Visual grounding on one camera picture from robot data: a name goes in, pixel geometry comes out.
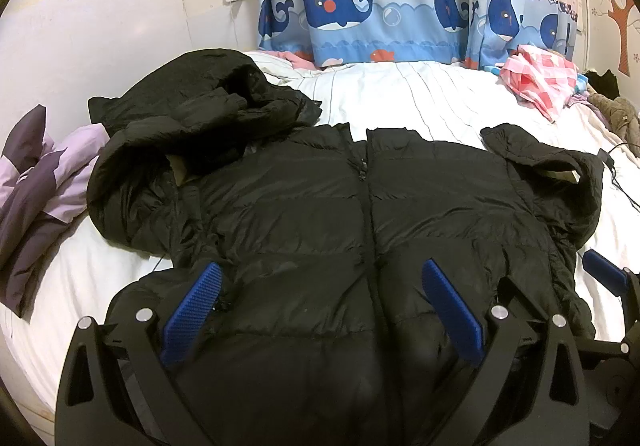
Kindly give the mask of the black puffer jacket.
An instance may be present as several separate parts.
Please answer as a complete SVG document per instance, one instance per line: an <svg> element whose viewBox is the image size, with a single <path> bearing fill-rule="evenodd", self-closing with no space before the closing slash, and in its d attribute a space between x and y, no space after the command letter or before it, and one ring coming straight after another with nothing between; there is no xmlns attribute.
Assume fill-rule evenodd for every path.
<svg viewBox="0 0 640 446"><path fill-rule="evenodd" d="M137 121L88 188L111 241L167 255L114 296L109 325L152 309L152 338L210 263L222 288L169 382L216 445L422 445L471 381L421 285L430 258L486 310L513 280L593 336L577 251L596 230L603 166L518 126L473 148L345 125L189 128Z"/></svg>

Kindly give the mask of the brown fur-trimmed coat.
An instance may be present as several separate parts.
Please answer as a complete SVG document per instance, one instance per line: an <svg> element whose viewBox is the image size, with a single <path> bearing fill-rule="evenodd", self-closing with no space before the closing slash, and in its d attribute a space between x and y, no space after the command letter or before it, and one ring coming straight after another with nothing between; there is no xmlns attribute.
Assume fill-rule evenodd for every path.
<svg viewBox="0 0 640 446"><path fill-rule="evenodd" d="M588 101L603 115L610 126L610 131L628 143L630 151L639 156L639 115L634 105L626 98L610 99L600 94L593 87L587 88Z"/></svg>

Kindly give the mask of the pink checkered cloth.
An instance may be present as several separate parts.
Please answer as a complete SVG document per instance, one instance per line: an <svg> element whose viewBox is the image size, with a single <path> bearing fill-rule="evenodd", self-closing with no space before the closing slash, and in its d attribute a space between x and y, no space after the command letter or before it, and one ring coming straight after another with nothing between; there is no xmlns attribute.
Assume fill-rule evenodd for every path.
<svg viewBox="0 0 640 446"><path fill-rule="evenodd" d="M518 45L503 63L499 76L518 100L554 123L575 92L578 68L554 51Z"/></svg>

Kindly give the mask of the black fleece garment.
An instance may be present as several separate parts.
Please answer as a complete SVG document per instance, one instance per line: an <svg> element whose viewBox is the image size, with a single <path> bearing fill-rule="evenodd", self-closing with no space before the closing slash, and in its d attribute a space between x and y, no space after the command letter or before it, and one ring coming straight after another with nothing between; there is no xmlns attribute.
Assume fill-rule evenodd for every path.
<svg viewBox="0 0 640 446"><path fill-rule="evenodd" d="M254 60L238 50L201 49L169 61L120 97L92 97L93 123L115 135L134 121L167 117L183 125L222 117L271 117L283 126L311 126L321 103L301 91L267 80Z"/></svg>

